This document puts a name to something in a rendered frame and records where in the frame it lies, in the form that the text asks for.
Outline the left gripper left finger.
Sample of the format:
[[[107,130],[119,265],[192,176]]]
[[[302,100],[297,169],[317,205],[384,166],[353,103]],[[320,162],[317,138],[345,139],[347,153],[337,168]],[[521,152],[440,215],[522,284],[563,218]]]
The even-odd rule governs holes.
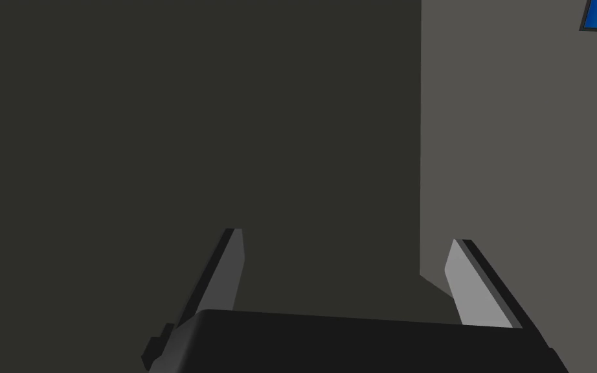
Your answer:
[[[176,325],[203,310],[233,310],[245,263],[241,229],[225,229],[204,266]]]

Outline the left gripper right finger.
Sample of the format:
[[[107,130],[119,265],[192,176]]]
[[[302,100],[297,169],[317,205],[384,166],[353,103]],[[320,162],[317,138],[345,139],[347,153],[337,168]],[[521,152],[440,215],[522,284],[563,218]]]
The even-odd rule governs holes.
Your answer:
[[[452,241],[444,273],[462,324],[523,327],[513,309],[513,297],[472,240]]]

